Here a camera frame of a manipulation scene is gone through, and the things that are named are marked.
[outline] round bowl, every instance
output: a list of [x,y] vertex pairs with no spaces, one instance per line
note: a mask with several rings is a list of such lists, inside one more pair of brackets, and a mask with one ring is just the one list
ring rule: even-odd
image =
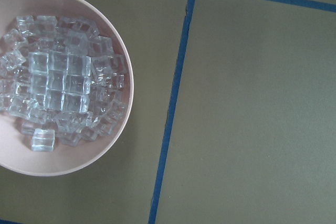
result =
[[[101,157],[116,142],[130,115],[133,102],[133,72],[126,47],[114,26],[95,7],[84,0],[0,0],[0,37],[14,27],[16,16],[54,15],[83,16],[97,23],[100,35],[111,37],[113,49],[125,55],[128,73],[125,75],[123,102],[127,109],[113,134],[95,142],[81,140],[76,147],[55,143],[53,152],[33,152],[31,136],[22,135],[16,118],[0,114],[0,165],[18,173],[33,176],[57,176],[82,169]],[[0,55],[4,53],[0,41]]]

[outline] pile of clear cubes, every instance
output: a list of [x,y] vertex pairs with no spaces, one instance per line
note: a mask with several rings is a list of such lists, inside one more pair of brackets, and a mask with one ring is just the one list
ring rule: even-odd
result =
[[4,35],[0,110],[21,118],[33,151],[55,138],[76,146],[113,133],[122,119],[127,66],[112,40],[84,17],[19,16]]

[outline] pink bowl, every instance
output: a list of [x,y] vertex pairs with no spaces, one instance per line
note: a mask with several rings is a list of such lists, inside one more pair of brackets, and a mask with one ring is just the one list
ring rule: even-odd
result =
[[[80,141],[76,147],[59,143],[55,150],[33,152],[30,136],[22,135],[15,126],[15,117],[0,114],[0,165],[18,173],[33,176],[57,176],[82,169],[101,157],[118,139],[130,115],[133,102],[133,71],[126,47],[114,26],[95,7],[84,0],[0,0],[0,37],[14,26],[16,16],[55,15],[83,16],[97,23],[101,35],[112,38],[113,48],[124,54],[128,74],[125,76],[123,102],[128,105],[124,117],[112,135],[95,142]],[[0,55],[4,45],[0,42]]]

